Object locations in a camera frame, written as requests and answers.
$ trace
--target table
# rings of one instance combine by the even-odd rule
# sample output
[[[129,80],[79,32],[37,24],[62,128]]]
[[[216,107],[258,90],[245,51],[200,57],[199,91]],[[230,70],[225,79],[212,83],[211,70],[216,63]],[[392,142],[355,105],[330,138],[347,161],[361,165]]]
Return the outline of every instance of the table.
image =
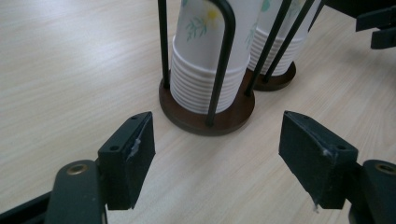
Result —
[[[180,1],[168,0],[169,39]],[[255,91],[247,124],[204,137],[164,115],[156,1],[0,2],[0,212],[52,188],[134,114],[152,111],[157,155],[133,211],[109,223],[348,223],[319,209],[278,156],[284,110],[306,114],[360,150],[359,163],[396,162],[396,51],[323,8],[297,75]]]

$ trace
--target round wooden base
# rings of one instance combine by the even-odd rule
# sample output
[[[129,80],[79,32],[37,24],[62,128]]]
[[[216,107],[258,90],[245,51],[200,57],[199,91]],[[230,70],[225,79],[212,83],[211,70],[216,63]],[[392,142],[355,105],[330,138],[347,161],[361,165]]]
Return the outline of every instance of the round wooden base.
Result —
[[[250,79],[251,75],[245,74],[233,103],[228,109],[216,114],[211,127],[205,124],[207,115],[192,113],[179,105],[170,90],[163,87],[163,80],[160,84],[160,104],[166,117],[187,132],[205,136],[224,135],[242,127],[253,112],[254,94],[249,97],[244,94]]]
[[[247,73],[249,73],[251,76],[253,75],[253,71],[247,70]],[[283,89],[287,87],[290,83],[291,80],[294,78],[296,75],[296,65],[294,63],[291,63],[288,71],[286,71],[285,74],[280,75],[280,76],[275,76],[275,77],[270,77],[268,82],[263,82],[264,75],[259,75],[259,78],[257,78],[256,85],[254,86],[255,91],[278,91],[280,89]]]

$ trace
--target metal rod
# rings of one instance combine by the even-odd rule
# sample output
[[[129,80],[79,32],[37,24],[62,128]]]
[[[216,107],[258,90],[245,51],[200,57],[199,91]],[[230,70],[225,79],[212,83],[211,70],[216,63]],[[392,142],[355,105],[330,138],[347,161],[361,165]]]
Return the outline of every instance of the metal rod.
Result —
[[[265,74],[263,78],[263,82],[267,83],[274,73],[277,64],[279,63],[280,59],[282,58],[283,54],[285,53],[286,49],[288,48],[291,40],[294,38],[295,34],[300,28],[301,23],[303,23],[306,14],[308,14],[309,9],[314,4],[315,0],[306,0],[303,8],[301,9],[300,13],[297,16],[296,21],[291,26],[290,31],[286,35],[285,40],[283,41],[282,45],[280,46],[279,51],[277,52],[273,62],[271,63],[270,67],[268,68],[267,74]]]
[[[326,5],[326,2],[327,2],[327,0],[321,0],[320,1],[317,13],[315,14],[314,19],[312,20],[311,24],[309,25],[308,32],[311,30],[312,26],[314,25],[315,21],[318,18],[318,15],[319,15],[320,11],[323,9],[324,5]]]
[[[265,42],[265,46],[262,49],[262,54],[260,55],[259,60],[257,61],[256,67],[253,71],[253,76],[247,85],[247,89],[245,91],[246,96],[250,96],[253,93],[253,88],[256,85],[257,78],[264,67],[265,61],[267,60],[268,54],[271,51],[271,47],[273,46],[277,33],[279,32],[280,26],[282,26],[283,20],[285,20],[286,14],[288,13],[289,7],[291,5],[291,0],[284,0],[282,5],[280,6],[280,10],[276,15],[274,25],[271,28],[271,32],[268,35],[268,39]]]
[[[169,89],[168,21],[166,17],[166,0],[158,0],[158,14],[160,21],[161,57],[163,60],[163,87],[165,89]]]
[[[213,3],[221,12],[224,19],[224,36],[221,44],[218,70],[216,71],[215,83],[213,85],[212,97],[208,114],[206,117],[206,126],[213,126],[216,109],[219,103],[221,87],[227,70],[228,61],[230,59],[231,49],[233,47],[233,38],[235,36],[235,15],[233,9],[226,0],[208,0]]]

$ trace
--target black bracket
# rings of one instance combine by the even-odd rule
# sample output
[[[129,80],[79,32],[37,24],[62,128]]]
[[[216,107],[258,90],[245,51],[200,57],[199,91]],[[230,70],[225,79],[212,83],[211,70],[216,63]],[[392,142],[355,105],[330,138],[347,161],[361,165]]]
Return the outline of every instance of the black bracket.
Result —
[[[308,116],[286,111],[279,155],[315,205],[342,209],[352,203],[350,223],[396,223],[396,165],[356,163],[358,150]]]
[[[134,208],[155,155],[151,112],[127,119],[98,151],[56,175],[52,192],[0,215],[0,223],[107,223],[109,210]]]
[[[326,5],[357,19],[356,31],[373,32],[372,49],[396,47],[396,6],[394,0],[326,0]]]

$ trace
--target paper cup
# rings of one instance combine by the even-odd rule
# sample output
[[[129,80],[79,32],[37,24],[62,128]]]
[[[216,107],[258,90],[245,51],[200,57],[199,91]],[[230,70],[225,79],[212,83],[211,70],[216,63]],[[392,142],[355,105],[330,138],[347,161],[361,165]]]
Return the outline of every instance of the paper cup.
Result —
[[[285,37],[290,31],[291,26],[294,24],[301,8],[303,7],[305,0],[292,0],[290,8],[287,12],[285,20],[283,20],[279,32],[276,36],[273,46],[271,47],[270,53],[264,63],[261,74],[266,74],[269,66],[277,55]],[[280,76],[285,74],[297,54],[303,47],[304,41],[308,35],[309,25],[311,24],[317,10],[320,0],[316,0],[312,7],[309,9],[308,14],[304,18],[303,23],[295,34],[294,38],[291,40],[288,48],[283,54],[281,60],[279,61],[273,76]],[[274,25],[276,15],[280,10],[282,1],[278,0],[264,0],[262,5],[262,11],[259,15],[257,31],[253,39],[253,44],[251,48],[251,58],[248,68],[250,70],[255,70],[257,62],[262,54],[262,50],[265,46],[266,40],[269,33]]]
[[[229,0],[235,15],[233,47],[216,112],[232,103],[250,61],[262,0]],[[224,34],[224,19],[206,0],[183,0],[173,43],[171,93],[184,108],[208,112]]]

